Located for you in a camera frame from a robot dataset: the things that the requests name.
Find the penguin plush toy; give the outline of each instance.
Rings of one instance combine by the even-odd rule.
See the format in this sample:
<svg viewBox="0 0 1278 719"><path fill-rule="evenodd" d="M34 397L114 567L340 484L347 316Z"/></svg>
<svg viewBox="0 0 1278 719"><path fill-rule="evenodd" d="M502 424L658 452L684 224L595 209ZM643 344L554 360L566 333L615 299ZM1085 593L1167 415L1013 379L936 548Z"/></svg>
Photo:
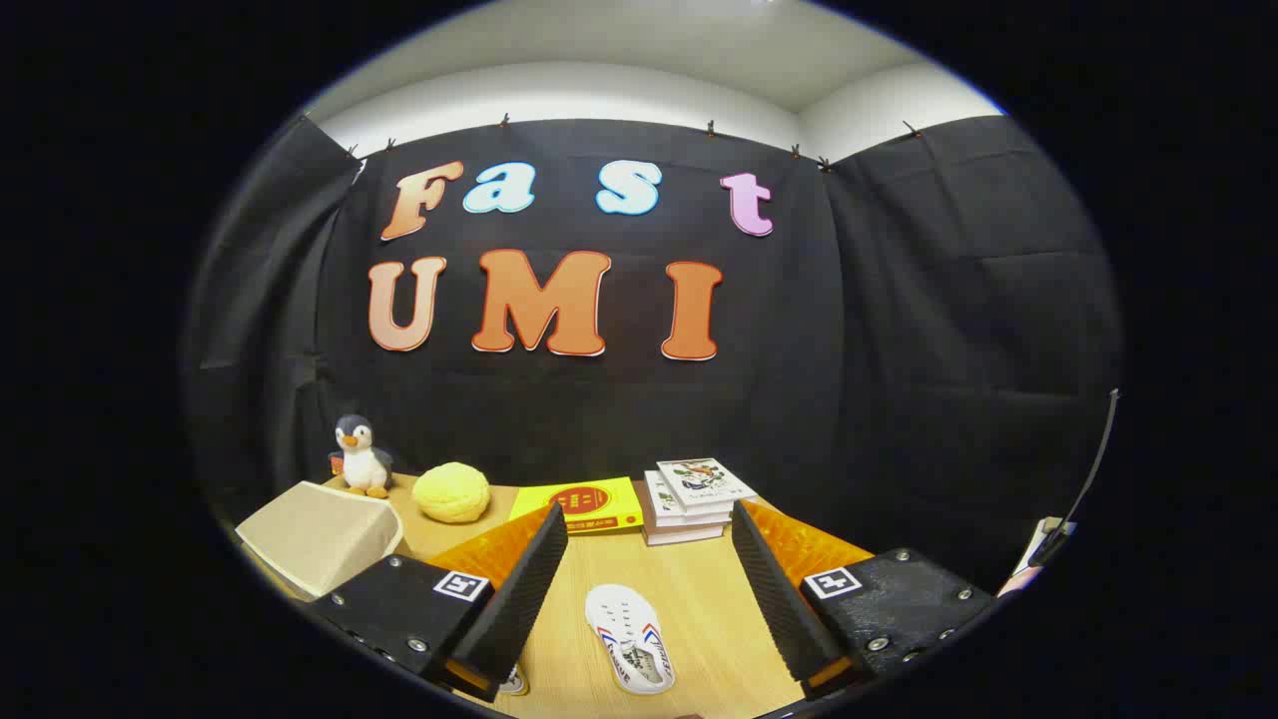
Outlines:
<svg viewBox="0 0 1278 719"><path fill-rule="evenodd" d="M341 457L341 471L354 494L367 494L386 499L386 484L391 478L394 458L385 450L373 447L373 428L366 418L345 415L337 420L337 447L341 452L328 455Z"/></svg>

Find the light blue letter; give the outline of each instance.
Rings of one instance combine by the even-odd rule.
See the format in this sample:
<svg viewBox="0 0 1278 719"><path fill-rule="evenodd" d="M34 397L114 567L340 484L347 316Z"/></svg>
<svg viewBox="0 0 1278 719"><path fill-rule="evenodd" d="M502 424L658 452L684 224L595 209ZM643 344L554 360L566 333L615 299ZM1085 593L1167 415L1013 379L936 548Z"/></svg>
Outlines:
<svg viewBox="0 0 1278 719"><path fill-rule="evenodd" d="M599 209L622 215L643 215L657 206L657 186L661 170L652 162L613 160L599 170L601 189L594 195Z"/></svg>
<svg viewBox="0 0 1278 719"><path fill-rule="evenodd" d="M533 178L537 170L528 162L502 162L475 176L474 189L466 193L461 206L466 212L518 212L533 203Z"/></svg>

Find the book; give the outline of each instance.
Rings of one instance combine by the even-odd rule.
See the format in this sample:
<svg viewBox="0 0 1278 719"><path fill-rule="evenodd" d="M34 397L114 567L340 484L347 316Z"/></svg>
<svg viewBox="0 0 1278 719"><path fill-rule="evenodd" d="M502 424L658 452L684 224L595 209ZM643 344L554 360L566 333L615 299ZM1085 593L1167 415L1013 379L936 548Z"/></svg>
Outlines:
<svg viewBox="0 0 1278 719"><path fill-rule="evenodd" d="M648 492L649 483L635 483L635 494L639 497L639 504L643 508L644 522L643 522L643 540L648 547L657 547L661 544L676 544L682 541L697 541L703 539L714 539L723 536L723 527L727 521L714 522L714 524L702 524L686 527L661 527L657 526L658 511L653 504L653 498L659 498L658 494Z"/></svg>
<svg viewBox="0 0 1278 719"><path fill-rule="evenodd" d="M644 521L630 478L519 488L507 521L535 512L552 502L564 507L564 521L570 535L639 529Z"/></svg>
<svg viewBox="0 0 1278 719"><path fill-rule="evenodd" d="M685 541L698 541L704 539L714 539L723 536L723 527L727 525L707 525L703 527L665 527L668 531L661 531L662 527L656 527L656 531L649 531L648 526L644 525L643 540L648 547L658 547L662 544L679 544Z"/></svg>
<svg viewBox="0 0 1278 719"><path fill-rule="evenodd" d="M685 515L731 512L732 503L737 499L758 497L716 460L657 462L657 469Z"/></svg>
<svg viewBox="0 0 1278 719"><path fill-rule="evenodd" d="M643 502L644 494L648 496L648 502L643 502L645 527L722 525L732 520L732 515L730 512L718 512L714 515L685 515L684 508L679 506L679 501L675 499L674 493L670 490L670 487L666 485L666 480L662 479L661 473L649 470L644 473L644 481L635 484L643 485L635 488L640 502Z"/></svg>

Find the sneaker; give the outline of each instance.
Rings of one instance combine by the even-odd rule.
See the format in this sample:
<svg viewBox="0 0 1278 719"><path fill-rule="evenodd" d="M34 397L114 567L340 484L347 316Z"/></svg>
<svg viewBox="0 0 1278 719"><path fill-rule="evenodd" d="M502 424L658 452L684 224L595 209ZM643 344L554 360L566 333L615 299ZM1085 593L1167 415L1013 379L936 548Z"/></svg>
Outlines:
<svg viewBox="0 0 1278 719"><path fill-rule="evenodd" d="M501 683L497 691L515 696L528 693L528 682L524 681L524 676L519 670L519 664L510 668L510 677L506 677L506 681Z"/></svg>
<svg viewBox="0 0 1278 719"><path fill-rule="evenodd" d="M592 589L585 595L585 621L608 653L619 687L652 695L675 685L657 612L639 593L621 585Z"/></svg>

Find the white book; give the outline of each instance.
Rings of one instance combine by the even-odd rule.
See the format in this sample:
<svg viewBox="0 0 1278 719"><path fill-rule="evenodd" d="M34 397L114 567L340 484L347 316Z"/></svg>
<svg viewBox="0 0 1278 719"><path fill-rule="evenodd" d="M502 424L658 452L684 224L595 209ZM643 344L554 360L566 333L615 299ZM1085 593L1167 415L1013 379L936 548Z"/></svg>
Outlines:
<svg viewBox="0 0 1278 719"><path fill-rule="evenodd" d="M731 512L732 503L737 499L758 497L716 460L657 462L657 469L685 515Z"/></svg>
<svg viewBox="0 0 1278 719"><path fill-rule="evenodd" d="M653 526L656 527L689 527L698 525L722 525L732 521L731 512L717 512L713 515L685 515L675 494L666 485L661 473L648 470L644 475L644 485L648 487L648 497L652 498Z"/></svg>
<svg viewBox="0 0 1278 719"><path fill-rule="evenodd" d="M697 541L703 539L714 539L723 536L723 525L708 525L704 527L688 527L686 530L671 530L662 531L661 534L648 534L648 527L644 527L643 539L648 547L657 547L661 544L676 544L681 541Z"/></svg>

